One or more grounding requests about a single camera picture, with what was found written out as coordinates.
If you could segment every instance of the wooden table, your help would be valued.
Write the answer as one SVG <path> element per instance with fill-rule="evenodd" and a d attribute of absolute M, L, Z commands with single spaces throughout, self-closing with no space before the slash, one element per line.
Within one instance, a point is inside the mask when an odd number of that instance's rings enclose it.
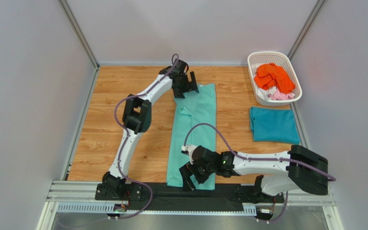
<path fill-rule="evenodd" d="M 115 159 L 122 128 L 114 119 L 114 107 L 130 93 L 145 89 L 164 67 L 101 67 L 83 125 L 68 180 L 101 181 Z M 247 67 L 190 67 L 197 83 L 216 85 L 217 128 L 236 151 L 274 153 L 290 144 L 254 142 L 249 129 L 249 109 L 260 106 L 254 97 Z M 117 111 L 122 120 L 124 103 Z M 175 102 L 173 91 L 165 93 L 152 109 L 149 130 L 139 141 L 129 167 L 129 177 L 143 182 L 166 181 Z M 217 152 L 227 147 L 217 135 Z M 253 184 L 256 175 L 223 178 L 216 183 Z"/>

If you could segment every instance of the teal folded fabric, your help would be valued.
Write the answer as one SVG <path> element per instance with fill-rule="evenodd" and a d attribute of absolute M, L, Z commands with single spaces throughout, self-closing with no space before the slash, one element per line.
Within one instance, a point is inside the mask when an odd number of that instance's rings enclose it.
<path fill-rule="evenodd" d="M 185 99 L 174 99 L 177 107 L 175 109 L 167 165 L 166 182 L 168 186 L 183 186 L 183 179 L 179 168 L 189 162 L 189 158 L 187 155 L 181 153 L 181 146 L 184 144 L 184 139 L 188 131 L 190 131 L 194 125 L 203 122 L 216 126 L 217 98 L 215 95 L 215 85 L 209 84 L 198 86 L 198 89 L 199 93 L 185 93 Z M 202 145 L 211 151 L 215 151 L 215 143 L 215 131 L 207 126 L 195 128 L 187 140 L 187 144 Z M 212 174 L 203 184 L 198 184 L 194 176 L 192 176 L 191 179 L 197 189 L 215 189 L 215 174 Z"/>
<path fill-rule="evenodd" d="M 293 111 L 251 107 L 249 117 L 254 141 L 300 143 Z"/>

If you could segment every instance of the white wall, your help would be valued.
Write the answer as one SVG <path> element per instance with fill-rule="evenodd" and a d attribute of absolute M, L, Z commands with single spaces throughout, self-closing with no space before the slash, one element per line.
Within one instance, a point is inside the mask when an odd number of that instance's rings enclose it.
<path fill-rule="evenodd" d="M 311 148 L 347 230 L 368 229 L 368 1 L 328 1 L 292 61 Z"/>
<path fill-rule="evenodd" d="M 69 0 L 99 63 L 246 64 L 288 53 L 316 0 Z"/>
<path fill-rule="evenodd" d="M 93 68 L 56 0 L 0 0 L 0 229 L 35 229 Z"/>

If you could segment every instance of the wood surface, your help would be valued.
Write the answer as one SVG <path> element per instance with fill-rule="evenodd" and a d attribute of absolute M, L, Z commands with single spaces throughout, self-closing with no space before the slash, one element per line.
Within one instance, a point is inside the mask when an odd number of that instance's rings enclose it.
<path fill-rule="evenodd" d="M 83 125 L 68 180 L 101 181 L 115 159 L 122 128 L 114 119 L 114 107 L 130 93 L 149 86 L 164 67 L 101 67 Z M 217 94 L 217 128 L 236 151 L 274 153 L 290 150 L 290 144 L 254 142 L 249 129 L 249 109 L 256 102 L 247 67 L 190 67 L 197 83 L 214 83 Z M 124 103 L 117 111 L 122 120 Z M 278 107 L 289 109 L 289 106 Z M 129 167 L 129 177 L 143 182 L 166 181 L 175 102 L 165 93 L 152 109 L 149 130 L 139 141 Z M 217 152 L 227 147 L 217 135 Z M 216 183 L 253 184 L 256 175 L 216 177 Z"/>

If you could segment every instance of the gray floor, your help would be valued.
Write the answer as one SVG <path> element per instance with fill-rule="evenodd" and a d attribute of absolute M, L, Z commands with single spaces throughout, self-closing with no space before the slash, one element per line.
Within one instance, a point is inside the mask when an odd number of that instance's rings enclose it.
<path fill-rule="evenodd" d="M 57 213 L 52 230 L 66 229 L 58 225 L 78 226 L 105 218 L 105 214 Z M 322 207 L 288 207 L 282 219 L 265 225 L 254 217 L 184 216 L 142 214 L 130 219 L 104 220 L 80 230 L 328 230 Z"/>

